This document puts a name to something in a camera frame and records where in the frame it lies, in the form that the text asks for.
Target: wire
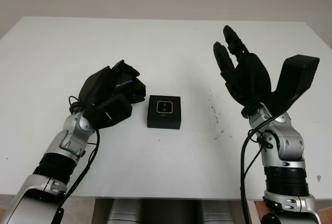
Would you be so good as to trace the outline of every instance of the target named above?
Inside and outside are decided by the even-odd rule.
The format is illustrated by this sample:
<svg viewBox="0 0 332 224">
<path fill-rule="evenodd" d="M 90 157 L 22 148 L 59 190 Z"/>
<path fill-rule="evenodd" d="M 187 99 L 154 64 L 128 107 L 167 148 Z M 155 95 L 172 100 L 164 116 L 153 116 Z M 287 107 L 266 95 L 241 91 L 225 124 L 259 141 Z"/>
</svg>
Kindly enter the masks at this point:
<svg viewBox="0 0 332 224">
<path fill-rule="evenodd" d="M 250 129 L 250 130 L 248 131 L 248 135 L 249 135 L 253 130 L 254 130 L 254 129 Z M 250 140 L 251 140 L 252 142 L 254 142 L 254 143 L 258 143 L 258 141 L 257 141 L 257 140 L 253 140 L 252 137 L 250 138 Z"/>
<path fill-rule="evenodd" d="M 76 98 L 75 96 L 72 96 L 72 95 L 71 95 L 71 96 L 69 96 L 69 98 L 68 98 L 69 106 L 72 105 L 71 98 L 74 98 L 75 100 L 79 101 L 78 98 Z"/>
<path fill-rule="evenodd" d="M 249 164 L 248 168 L 245 170 L 244 172 L 244 179 L 245 179 L 245 176 L 247 175 L 248 173 L 248 170 L 250 169 L 251 165 L 253 165 L 253 163 L 255 162 L 256 158 L 259 156 L 259 154 L 261 153 L 261 151 L 263 150 L 263 146 L 260 147 L 258 153 L 256 154 L 256 156 L 252 159 L 251 163 Z"/>
<path fill-rule="evenodd" d="M 77 188 L 77 186 L 80 184 L 80 182 L 82 181 L 82 179 L 84 178 L 84 176 L 87 174 L 87 172 L 90 169 L 90 166 L 92 164 L 92 162 L 95 159 L 95 156 L 97 155 L 98 149 L 99 149 L 99 143 L 100 143 L 100 134 L 99 134 L 99 130 L 96 129 L 95 130 L 96 135 L 97 135 L 97 142 L 95 144 L 95 148 L 94 150 L 91 152 L 87 166 L 84 168 L 84 170 L 81 172 L 81 174 L 78 176 L 78 178 L 76 179 L 76 181 L 73 183 L 73 185 L 71 186 L 71 188 L 68 190 L 68 193 L 66 194 L 66 196 L 64 197 L 63 201 L 60 203 L 59 208 L 62 207 L 63 203 L 71 196 L 71 194 L 75 191 L 75 189 Z"/>
<path fill-rule="evenodd" d="M 245 183 L 244 183 L 244 179 L 245 179 L 245 171 L 244 171 L 245 149 L 246 149 L 246 147 L 248 145 L 248 142 L 253 137 L 253 135 L 256 132 L 258 132 L 262 127 L 264 127 L 265 125 L 267 125 L 268 123 L 270 123 L 271 121 L 273 121 L 274 119 L 276 119 L 277 117 L 278 117 L 278 115 L 276 115 L 275 117 L 271 117 L 271 118 L 265 120 L 264 122 L 262 122 L 261 124 L 259 124 L 255 129 L 253 129 L 249 133 L 249 135 L 244 140 L 243 145 L 242 145 L 242 149 L 241 149 L 241 173 L 240 173 L 241 182 L 240 182 L 240 192 L 241 192 L 242 212 L 243 212 L 244 220 L 245 220 L 246 224 L 250 224 L 250 221 L 249 221 L 249 214 L 248 214 L 248 205 L 247 205 L 246 196 L 245 196 Z"/>
</svg>

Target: robotic hand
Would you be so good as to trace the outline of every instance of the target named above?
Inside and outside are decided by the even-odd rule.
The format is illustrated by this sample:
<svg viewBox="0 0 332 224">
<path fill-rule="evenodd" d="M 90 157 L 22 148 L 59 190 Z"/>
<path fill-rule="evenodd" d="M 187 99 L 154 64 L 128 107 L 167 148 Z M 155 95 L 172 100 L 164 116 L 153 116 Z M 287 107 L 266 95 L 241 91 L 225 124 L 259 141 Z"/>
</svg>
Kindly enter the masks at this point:
<svg viewBox="0 0 332 224">
<path fill-rule="evenodd" d="M 213 50 L 221 76 L 231 96 L 244 106 L 242 116 L 249 119 L 249 131 L 241 150 L 241 202 L 245 221 L 249 224 L 244 179 L 248 169 L 261 153 L 267 190 L 264 201 L 272 211 L 262 223 L 321 223 L 315 212 L 315 198 L 306 183 L 304 143 L 292 127 L 287 110 L 307 91 L 313 81 L 319 58 L 296 55 L 285 60 L 278 86 L 271 92 L 269 74 L 257 55 L 249 53 L 237 34 L 224 27 L 228 50 L 235 55 L 234 67 L 225 46 L 215 43 Z M 244 171 L 244 153 L 257 133 L 260 150 Z"/>
<path fill-rule="evenodd" d="M 145 86 L 137 79 L 139 75 L 122 60 L 112 69 L 105 67 L 86 80 L 78 101 L 70 106 L 71 115 L 63 130 L 55 136 L 39 166 L 25 180 L 1 224 L 61 222 L 62 204 L 76 189 L 96 156 L 99 129 L 129 118 L 131 104 L 145 100 Z M 85 154 L 88 139 L 94 132 L 96 147 L 86 168 L 67 192 L 70 175 Z"/>
</svg>

